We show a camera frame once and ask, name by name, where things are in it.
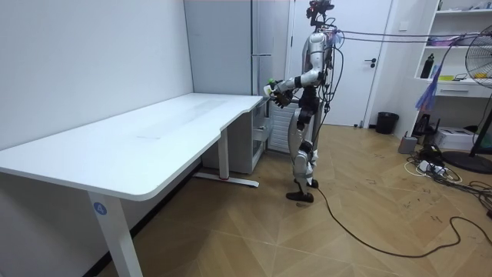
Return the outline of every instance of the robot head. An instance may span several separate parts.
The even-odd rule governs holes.
[[[332,10],[335,6],[331,4],[331,0],[311,0],[309,8],[306,11],[307,18],[316,17],[319,13],[326,15],[326,11]]]

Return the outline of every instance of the standing desk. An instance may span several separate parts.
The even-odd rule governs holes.
[[[120,199],[151,199],[217,141],[228,179],[227,127],[261,99],[190,93],[2,150],[0,172],[87,191],[118,274],[142,277]]]

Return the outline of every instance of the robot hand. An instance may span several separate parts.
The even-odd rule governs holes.
[[[274,103],[277,104],[280,108],[284,108],[285,106],[288,106],[292,102],[292,98],[294,97],[294,90],[293,89],[288,89],[285,91],[282,91],[279,84],[281,84],[282,81],[273,81],[270,80],[270,87],[272,89],[271,95],[273,95],[273,100]]]

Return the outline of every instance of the blue logo sticker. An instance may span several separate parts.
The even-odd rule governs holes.
[[[99,215],[105,215],[108,213],[106,207],[99,202],[94,203],[94,209]]]

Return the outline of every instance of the desk top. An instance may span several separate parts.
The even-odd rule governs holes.
[[[261,99],[190,93],[0,151],[0,172],[143,201]]]

